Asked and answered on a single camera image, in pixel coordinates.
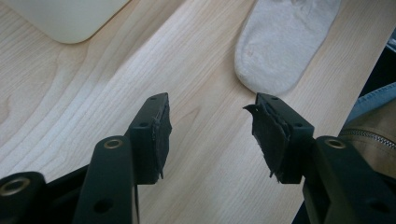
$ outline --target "denim fabric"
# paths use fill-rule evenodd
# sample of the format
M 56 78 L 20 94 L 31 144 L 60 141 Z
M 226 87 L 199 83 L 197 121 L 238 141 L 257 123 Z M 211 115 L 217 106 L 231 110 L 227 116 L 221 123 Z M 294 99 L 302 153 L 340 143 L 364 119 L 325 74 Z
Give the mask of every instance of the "denim fabric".
M 370 110 L 379 108 L 381 105 L 384 105 L 395 98 L 396 82 L 363 95 L 356 101 L 355 105 L 350 111 L 349 117 L 346 119 L 346 124 L 358 116 L 369 112 Z

